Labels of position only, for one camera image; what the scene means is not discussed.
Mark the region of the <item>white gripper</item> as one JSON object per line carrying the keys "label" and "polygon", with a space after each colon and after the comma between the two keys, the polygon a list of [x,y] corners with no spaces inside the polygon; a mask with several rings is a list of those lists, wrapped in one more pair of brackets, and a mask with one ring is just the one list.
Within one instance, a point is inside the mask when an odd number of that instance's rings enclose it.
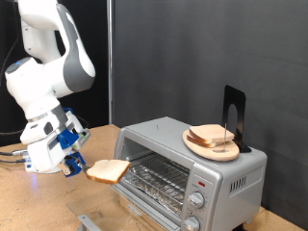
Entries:
{"label": "white gripper", "polygon": [[80,149],[90,138],[72,112],[49,112],[42,119],[27,124],[27,153],[31,171],[52,172],[62,170],[65,176],[71,171],[69,159],[80,158]]}

